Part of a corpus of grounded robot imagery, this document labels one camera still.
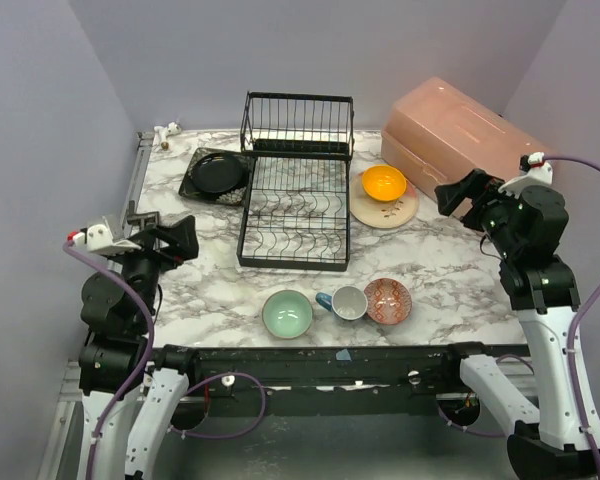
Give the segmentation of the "yellow bowl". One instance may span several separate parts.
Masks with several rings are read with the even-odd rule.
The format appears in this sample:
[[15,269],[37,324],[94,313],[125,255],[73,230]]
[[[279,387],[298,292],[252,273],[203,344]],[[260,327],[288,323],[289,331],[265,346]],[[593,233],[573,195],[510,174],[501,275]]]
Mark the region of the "yellow bowl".
[[395,167],[375,165],[362,174],[362,186],[367,195],[380,202],[399,199],[407,189],[407,180]]

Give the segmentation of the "mint green bowl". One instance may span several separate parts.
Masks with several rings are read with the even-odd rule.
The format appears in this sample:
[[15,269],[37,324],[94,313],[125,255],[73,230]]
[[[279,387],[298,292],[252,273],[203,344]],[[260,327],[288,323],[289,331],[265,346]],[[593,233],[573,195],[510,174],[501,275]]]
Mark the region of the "mint green bowl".
[[276,338],[291,340],[304,335],[313,323],[313,309],[309,299],[296,290],[281,290],[264,303],[262,321]]

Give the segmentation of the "red blue patterned bowl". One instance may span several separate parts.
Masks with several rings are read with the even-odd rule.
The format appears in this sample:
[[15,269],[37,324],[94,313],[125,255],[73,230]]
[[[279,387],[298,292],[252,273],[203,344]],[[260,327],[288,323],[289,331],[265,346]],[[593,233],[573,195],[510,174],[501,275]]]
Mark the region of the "red blue patterned bowl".
[[367,298],[367,316],[381,325],[397,325],[409,316],[413,301],[409,290],[399,281],[379,278],[363,290]]

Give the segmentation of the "blue floral mug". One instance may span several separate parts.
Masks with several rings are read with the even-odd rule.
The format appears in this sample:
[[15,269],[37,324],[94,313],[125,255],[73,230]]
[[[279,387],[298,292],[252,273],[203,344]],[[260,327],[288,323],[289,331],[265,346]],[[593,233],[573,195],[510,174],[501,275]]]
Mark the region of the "blue floral mug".
[[359,320],[365,316],[368,309],[366,295],[355,286],[342,286],[332,295],[319,292],[316,294],[315,300],[337,319],[343,321]]

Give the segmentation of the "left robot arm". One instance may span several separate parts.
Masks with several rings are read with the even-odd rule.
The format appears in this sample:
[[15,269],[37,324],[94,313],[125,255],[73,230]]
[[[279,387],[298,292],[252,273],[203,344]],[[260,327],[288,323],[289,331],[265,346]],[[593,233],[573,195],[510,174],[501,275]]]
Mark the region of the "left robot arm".
[[80,479],[150,478],[169,421],[196,378],[193,350],[153,352],[159,277],[198,256],[195,219],[163,225],[152,212],[132,221],[140,229],[131,236],[102,219],[63,246],[95,271],[81,290],[88,336],[78,360]]

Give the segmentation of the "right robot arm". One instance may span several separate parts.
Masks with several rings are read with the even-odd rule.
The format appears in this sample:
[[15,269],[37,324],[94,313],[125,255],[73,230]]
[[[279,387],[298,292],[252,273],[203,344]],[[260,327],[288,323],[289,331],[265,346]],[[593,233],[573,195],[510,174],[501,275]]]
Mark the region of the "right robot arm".
[[526,338],[538,401],[532,403],[487,354],[459,362],[459,379],[478,396],[507,440],[520,479],[600,479],[600,419],[580,347],[583,312],[575,275],[556,250],[569,215],[564,197],[529,174],[504,182],[475,169],[435,189],[438,211],[464,200],[462,224],[500,255],[500,282]]

